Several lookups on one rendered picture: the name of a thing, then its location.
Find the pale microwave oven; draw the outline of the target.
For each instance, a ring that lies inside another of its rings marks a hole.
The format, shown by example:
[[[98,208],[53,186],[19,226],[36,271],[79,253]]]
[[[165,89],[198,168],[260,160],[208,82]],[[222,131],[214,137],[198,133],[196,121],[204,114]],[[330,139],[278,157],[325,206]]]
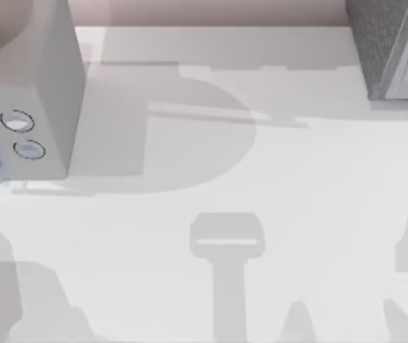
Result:
[[[66,177],[85,83],[69,0],[0,0],[0,113],[18,109],[35,121],[23,134],[0,122],[0,183]],[[18,156],[13,144],[26,140],[45,156]]]

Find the round microwave knob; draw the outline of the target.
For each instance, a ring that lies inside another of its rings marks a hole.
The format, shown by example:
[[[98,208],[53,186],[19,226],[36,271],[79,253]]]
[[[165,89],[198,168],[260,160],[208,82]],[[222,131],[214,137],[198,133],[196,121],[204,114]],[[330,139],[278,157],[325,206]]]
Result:
[[[0,122],[8,130],[20,134],[27,133],[35,127],[33,117],[18,109],[0,113]]]
[[[26,140],[13,144],[14,152],[21,158],[28,160],[38,160],[45,156],[45,147],[37,141]]]

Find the grey cabinet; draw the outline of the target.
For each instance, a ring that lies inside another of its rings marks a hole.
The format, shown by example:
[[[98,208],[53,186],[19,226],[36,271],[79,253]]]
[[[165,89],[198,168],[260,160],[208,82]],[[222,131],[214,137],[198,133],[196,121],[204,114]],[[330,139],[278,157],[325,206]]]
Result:
[[[345,0],[368,97],[408,100],[408,0]]]

